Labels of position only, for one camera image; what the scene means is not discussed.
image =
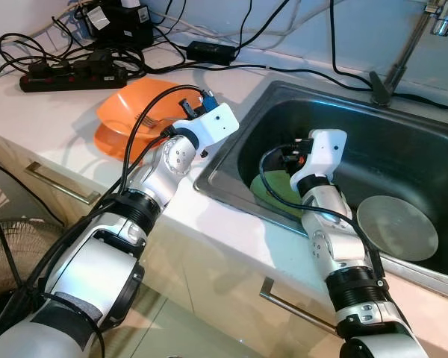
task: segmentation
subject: white robotic arm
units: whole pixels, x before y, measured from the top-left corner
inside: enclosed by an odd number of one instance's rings
[[[345,198],[330,183],[340,164],[346,134],[317,130],[304,166],[290,179],[302,204],[352,219]],[[428,358],[410,327],[389,299],[385,280],[375,273],[361,237],[347,222],[328,213],[304,210],[302,226],[312,255],[326,282],[337,318],[337,333],[346,340],[340,357]]]
[[[124,193],[112,195],[112,205],[60,256],[45,287],[54,299],[49,297],[36,312],[0,335],[0,357],[88,357],[95,333],[69,304],[83,311],[100,331],[124,320],[143,280],[139,259],[156,219],[196,154],[238,127],[229,106],[217,103],[197,119],[175,122],[172,137],[145,156],[145,165],[130,174]]]

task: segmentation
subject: wall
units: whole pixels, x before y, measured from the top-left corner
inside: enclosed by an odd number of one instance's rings
[[[296,1],[298,0],[291,0],[268,29],[284,30]],[[253,2],[253,10],[246,21],[248,29],[260,28],[281,4],[281,0]],[[338,3],[335,5],[338,65],[365,72],[376,70],[381,75],[386,74],[395,61],[424,7],[421,1],[415,0],[336,0],[335,2]],[[163,0],[146,0],[146,3],[151,9],[162,13],[167,5],[167,1]],[[169,14],[177,17],[182,4],[183,0],[174,0]],[[297,18],[328,4],[329,0],[304,0],[301,2]],[[182,19],[193,25],[205,25],[220,33],[237,31],[248,7],[248,0],[187,0]],[[408,62],[405,79],[448,90],[448,37],[430,35],[429,29],[432,23],[433,21],[430,22]],[[183,28],[183,25],[177,25],[175,28]],[[329,11],[326,10],[287,36],[273,51],[330,63],[329,29]],[[261,47],[275,41],[276,37],[262,36],[253,45]]]
[[[169,14],[177,17],[184,0],[174,0]],[[0,34],[18,31],[25,34],[51,21],[60,13],[67,0],[1,0]],[[141,0],[151,9],[164,12],[168,1]],[[281,0],[254,0],[246,29],[258,29],[281,3]],[[284,10],[274,19],[268,30],[284,30],[296,2],[300,2],[297,19],[328,7],[329,0],[290,0]],[[365,72],[376,70],[386,74],[404,46],[411,30],[420,16],[425,0],[335,0],[337,29],[337,63],[339,66]],[[216,31],[238,31],[248,9],[248,0],[187,0],[183,18],[193,25],[204,25]],[[75,35],[77,30],[71,16],[65,17]],[[244,34],[244,39],[252,34]],[[65,34],[51,28],[37,38],[46,49],[58,50],[68,41]],[[275,43],[278,37],[263,35],[253,45],[262,47]],[[326,9],[288,35],[285,41],[272,51],[322,61],[331,61],[329,35],[329,11]],[[448,90],[448,37],[436,37],[425,31],[418,47],[408,62],[405,80]]]
[[[18,32],[21,34],[31,34],[44,25],[52,22],[52,16],[56,16],[63,11],[73,1],[68,0],[0,0],[0,36],[5,33]],[[82,37],[82,32],[78,30],[72,16],[65,16],[61,19],[78,38]],[[69,38],[56,27],[51,27],[42,33],[36,40],[46,51],[54,52],[66,46]],[[27,56],[36,54],[23,50],[15,45],[6,45],[4,48],[13,56]]]

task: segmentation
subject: floor tile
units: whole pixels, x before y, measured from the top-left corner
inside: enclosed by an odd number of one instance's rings
[[[167,301],[132,358],[262,358]]]
[[[0,172],[0,219],[48,218],[44,209],[12,178]]]
[[[106,358],[131,357],[165,302],[166,298],[149,287],[141,285],[124,322],[103,335]],[[95,341],[90,358],[99,358],[100,354],[99,343]]]

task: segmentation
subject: orange plate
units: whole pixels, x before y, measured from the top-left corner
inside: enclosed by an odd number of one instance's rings
[[[116,159],[123,160],[125,156],[126,143],[128,136],[123,136],[112,131],[105,125],[100,125],[95,132],[95,145],[103,153],[110,155]],[[130,161],[134,162],[143,151],[144,147],[151,142],[152,138],[136,138],[131,148]]]
[[[129,84],[108,98],[96,111],[103,125],[128,136],[148,103],[164,90],[176,84],[152,78],[141,78]],[[192,107],[198,107],[199,93],[183,89],[161,99],[148,113],[148,118],[137,132],[137,139],[154,138],[168,125],[185,117],[179,106],[180,100],[186,98]]]

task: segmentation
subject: stainless steel sink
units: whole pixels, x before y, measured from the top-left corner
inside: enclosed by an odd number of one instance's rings
[[[387,271],[448,296],[448,125],[303,87],[273,82],[195,183],[219,201],[305,234],[298,217],[254,196],[250,184],[268,149],[311,129],[338,128],[348,140],[334,182],[353,210],[372,195],[420,208],[439,236],[436,254],[410,263],[382,254]],[[270,169],[281,169],[277,161]]]

